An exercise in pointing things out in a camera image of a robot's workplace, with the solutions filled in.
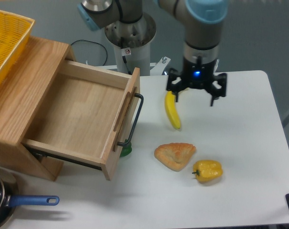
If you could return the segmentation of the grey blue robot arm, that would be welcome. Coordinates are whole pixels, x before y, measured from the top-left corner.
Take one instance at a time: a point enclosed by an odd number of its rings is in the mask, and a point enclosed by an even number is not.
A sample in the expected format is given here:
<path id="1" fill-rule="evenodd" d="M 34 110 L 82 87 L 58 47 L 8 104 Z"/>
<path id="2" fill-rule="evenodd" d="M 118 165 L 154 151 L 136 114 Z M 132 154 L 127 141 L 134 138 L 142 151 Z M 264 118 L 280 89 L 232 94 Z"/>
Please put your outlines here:
<path id="1" fill-rule="evenodd" d="M 216 74 L 218 46 L 226 0 L 158 0 L 156 4 L 185 28 L 183 69 L 168 70 L 166 89 L 174 95 L 186 88 L 206 90 L 216 100 L 226 96 L 227 75 Z M 128 73 L 144 59 L 133 57 L 138 48 L 150 44 L 156 34 L 154 19 L 143 11 L 140 0 L 82 0 L 77 9 L 86 26 L 104 29 L 108 41 L 118 50 L 117 64 Z"/>

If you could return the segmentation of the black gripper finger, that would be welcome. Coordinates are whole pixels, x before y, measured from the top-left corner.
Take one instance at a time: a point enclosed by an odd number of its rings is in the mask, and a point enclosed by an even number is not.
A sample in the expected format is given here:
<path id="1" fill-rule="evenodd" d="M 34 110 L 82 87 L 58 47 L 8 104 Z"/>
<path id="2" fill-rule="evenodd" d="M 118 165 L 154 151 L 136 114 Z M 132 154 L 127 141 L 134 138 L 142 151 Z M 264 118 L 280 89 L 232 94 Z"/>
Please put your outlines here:
<path id="1" fill-rule="evenodd" d="M 227 73 L 220 73 L 212 76 L 205 83 L 205 90 L 211 95 L 210 106 L 219 97 L 226 97 L 227 93 Z"/>
<path id="2" fill-rule="evenodd" d="M 168 80 L 166 90 L 170 91 L 175 96 L 175 102 L 178 102 L 179 92 L 188 88 L 188 82 L 184 78 L 183 74 L 178 72 L 174 68 L 168 69 Z"/>

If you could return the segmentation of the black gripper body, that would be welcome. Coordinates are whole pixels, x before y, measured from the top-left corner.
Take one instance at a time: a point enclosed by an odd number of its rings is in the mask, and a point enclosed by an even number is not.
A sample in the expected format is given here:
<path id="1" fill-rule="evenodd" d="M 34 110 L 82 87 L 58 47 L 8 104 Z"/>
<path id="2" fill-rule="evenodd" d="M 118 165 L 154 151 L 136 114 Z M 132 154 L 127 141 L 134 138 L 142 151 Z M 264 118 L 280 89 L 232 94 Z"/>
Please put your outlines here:
<path id="1" fill-rule="evenodd" d="M 181 90 L 186 88 L 205 89 L 207 92 L 215 90 L 214 81 L 215 60 L 208 63 L 193 63 L 183 59 L 183 70 L 181 73 Z"/>

